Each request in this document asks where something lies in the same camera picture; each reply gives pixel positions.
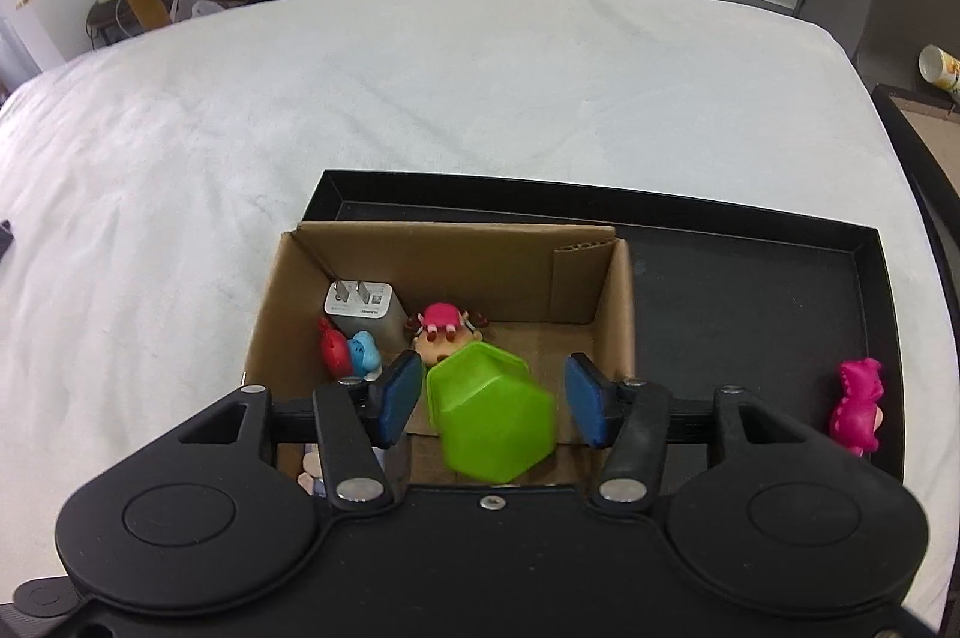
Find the cardboard box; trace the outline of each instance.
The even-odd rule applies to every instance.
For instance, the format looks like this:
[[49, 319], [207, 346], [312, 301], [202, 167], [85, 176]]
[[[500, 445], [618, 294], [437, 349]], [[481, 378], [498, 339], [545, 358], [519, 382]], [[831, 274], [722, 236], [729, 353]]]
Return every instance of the cardboard box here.
[[[630, 249], [613, 227], [438, 223], [302, 223], [280, 237], [253, 328], [244, 382], [277, 400], [307, 397], [330, 377], [320, 360], [317, 322], [331, 278], [390, 283], [408, 315], [453, 302], [491, 321], [488, 340], [523, 358], [557, 398], [553, 456], [518, 483], [571, 483], [597, 457], [577, 443], [563, 396], [563, 360], [590, 355], [615, 379], [635, 370]], [[384, 354], [390, 360], [395, 354]], [[425, 396], [407, 425], [412, 483], [460, 483], [443, 465]], [[295, 477], [299, 454], [278, 467]]]

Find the blue gripper pad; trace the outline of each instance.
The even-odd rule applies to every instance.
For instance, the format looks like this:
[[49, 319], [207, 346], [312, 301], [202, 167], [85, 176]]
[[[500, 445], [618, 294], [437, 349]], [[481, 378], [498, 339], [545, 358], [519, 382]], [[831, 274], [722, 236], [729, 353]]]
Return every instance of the blue gripper pad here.
[[580, 435], [593, 449], [613, 444], [623, 421], [616, 401], [616, 387], [586, 354], [571, 354], [563, 365], [566, 403]]
[[391, 373], [389, 376], [381, 376], [386, 378], [386, 381], [383, 384], [381, 411], [377, 420], [380, 434], [378, 445], [381, 448], [395, 445], [397, 440], [400, 440], [403, 427], [407, 426], [407, 420], [414, 412], [424, 386], [424, 363], [419, 354], [413, 351], [400, 354], [387, 371]]

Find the blue toy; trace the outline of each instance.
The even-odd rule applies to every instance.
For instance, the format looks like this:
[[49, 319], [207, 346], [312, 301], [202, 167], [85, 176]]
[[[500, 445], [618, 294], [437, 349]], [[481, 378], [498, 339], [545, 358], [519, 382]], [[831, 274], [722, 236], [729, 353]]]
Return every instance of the blue toy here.
[[347, 341], [347, 347], [350, 350], [353, 374], [357, 378], [366, 378], [371, 373], [378, 373], [382, 360], [371, 333], [358, 331]]

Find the black tray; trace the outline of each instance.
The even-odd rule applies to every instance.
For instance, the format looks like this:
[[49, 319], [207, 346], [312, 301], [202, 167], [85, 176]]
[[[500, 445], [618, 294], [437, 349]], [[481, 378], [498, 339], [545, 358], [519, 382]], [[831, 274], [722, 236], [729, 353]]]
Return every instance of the black tray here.
[[[885, 387], [871, 461], [904, 476], [896, 316], [870, 227], [615, 188], [352, 171], [323, 173], [304, 220], [616, 225], [634, 264], [638, 377], [704, 400], [741, 384], [826, 430], [837, 366], [869, 355]], [[706, 468], [706, 446], [671, 446], [664, 488]]]

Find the white bed sheet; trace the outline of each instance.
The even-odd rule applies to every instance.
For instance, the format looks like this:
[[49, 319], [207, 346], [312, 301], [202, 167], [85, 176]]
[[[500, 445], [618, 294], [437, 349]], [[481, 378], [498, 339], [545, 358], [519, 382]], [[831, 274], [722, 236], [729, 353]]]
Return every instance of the white bed sheet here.
[[939, 622], [960, 511], [952, 332], [867, 92], [821, 30], [709, 0], [284, 0], [48, 73], [0, 113], [0, 596], [69, 493], [236, 387], [325, 168], [637, 188], [877, 227], [905, 481]]

